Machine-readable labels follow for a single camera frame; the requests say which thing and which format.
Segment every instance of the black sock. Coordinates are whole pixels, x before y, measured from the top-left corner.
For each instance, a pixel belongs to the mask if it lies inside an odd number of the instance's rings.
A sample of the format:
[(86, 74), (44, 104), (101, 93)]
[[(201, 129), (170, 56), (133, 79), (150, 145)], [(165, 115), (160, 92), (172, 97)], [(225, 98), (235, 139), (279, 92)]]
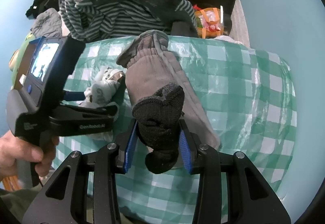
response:
[(133, 107), (140, 140), (153, 149), (146, 166), (154, 174), (170, 170), (178, 158), (179, 123), (184, 104), (183, 88), (169, 83), (152, 96), (141, 98)]

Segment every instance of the gray handle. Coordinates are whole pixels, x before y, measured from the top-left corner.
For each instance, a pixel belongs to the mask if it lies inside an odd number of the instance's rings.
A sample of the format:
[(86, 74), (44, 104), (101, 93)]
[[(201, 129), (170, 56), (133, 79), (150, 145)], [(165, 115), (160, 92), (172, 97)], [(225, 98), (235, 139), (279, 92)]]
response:
[[(45, 131), (41, 135), (35, 135), (34, 141), (31, 143), (44, 149), (50, 140), (50, 133)], [(35, 171), (35, 165), (35, 162), (27, 162), (22, 159), (17, 160), (18, 183), (23, 189), (32, 188), (40, 183), (39, 176)]]

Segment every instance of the blue button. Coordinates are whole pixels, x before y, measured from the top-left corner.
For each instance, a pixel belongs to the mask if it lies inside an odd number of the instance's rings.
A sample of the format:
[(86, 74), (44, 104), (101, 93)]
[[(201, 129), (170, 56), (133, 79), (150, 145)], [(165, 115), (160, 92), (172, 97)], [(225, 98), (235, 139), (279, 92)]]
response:
[(27, 88), (27, 93), (30, 94), (31, 93), (31, 84), (28, 86)]

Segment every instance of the orange bag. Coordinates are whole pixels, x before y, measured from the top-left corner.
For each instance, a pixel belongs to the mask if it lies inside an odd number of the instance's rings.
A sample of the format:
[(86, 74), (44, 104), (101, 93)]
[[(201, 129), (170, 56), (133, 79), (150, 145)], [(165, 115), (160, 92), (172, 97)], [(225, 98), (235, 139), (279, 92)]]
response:
[(196, 18), (199, 18), (202, 24), (201, 27), (197, 27), (197, 32), (200, 37), (205, 39), (206, 37), (215, 38), (220, 36), (224, 32), (223, 25), (223, 8), (206, 8), (195, 12)]

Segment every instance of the blue gripper pad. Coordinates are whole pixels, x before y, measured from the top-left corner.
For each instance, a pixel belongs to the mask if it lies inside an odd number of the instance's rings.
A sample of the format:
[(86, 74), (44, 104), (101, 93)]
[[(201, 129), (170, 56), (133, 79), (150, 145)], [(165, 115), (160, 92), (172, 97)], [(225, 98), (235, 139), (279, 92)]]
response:
[(181, 150), (184, 167), (190, 174), (192, 172), (191, 152), (183, 130), (181, 130), (179, 135), (179, 148)]
[(135, 146), (137, 145), (137, 140), (138, 140), (137, 126), (138, 126), (138, 122), (136, 121), (132, 129), (129, 142), (127, 143), (127, 147), (125, 151), (125, 162), (123, 166), (123, 170), (125, 173), (128, 172), (128, 170), (131, 168), (132, 165)]

